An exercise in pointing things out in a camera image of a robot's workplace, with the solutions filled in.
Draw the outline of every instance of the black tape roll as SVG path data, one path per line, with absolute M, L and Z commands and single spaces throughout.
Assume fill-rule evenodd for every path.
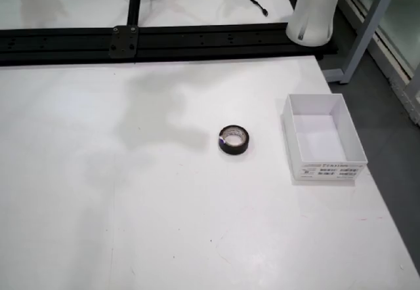
M 238 136 L 241 140 L 238 144 L 232 144 L 227 141 L 229 136 Z M 249 134 L 237 125 L 229 125 L 222 129 L 219 133 L 219 147 L 227 154 L 238 155 L 243 154 L 248 149 Z

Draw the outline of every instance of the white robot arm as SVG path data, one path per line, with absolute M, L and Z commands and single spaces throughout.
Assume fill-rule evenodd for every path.
M 338 0 L 297 0 L 286 34 L 293 42 L 322 46 L 333 34 L 333 17 Z

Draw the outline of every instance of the white tabletop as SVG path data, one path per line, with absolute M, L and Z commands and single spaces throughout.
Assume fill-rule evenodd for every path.
M 419 289 L 367 169 L 291 178 L 284 100 L 328 92 L 313 57 L 3 68 L 0 289 Z
M 288 0 L 141 0 L 139 26 L 287 22 Z M 103 28 L 127 23 L 129 0 L 0 0 L 0 29 Z

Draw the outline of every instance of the white box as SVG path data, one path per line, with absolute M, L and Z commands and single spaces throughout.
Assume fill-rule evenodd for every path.
M 354 180 L 368 164 L 341 94 L 289 94 L 283 125 L 297 180 Z

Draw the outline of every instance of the roll of tape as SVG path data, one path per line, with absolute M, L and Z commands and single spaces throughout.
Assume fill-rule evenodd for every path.
M 243 154 L 248 149 L 249 134 L 237 125 L 229 125 L 219 133 L 219 147 L 227 154 Z

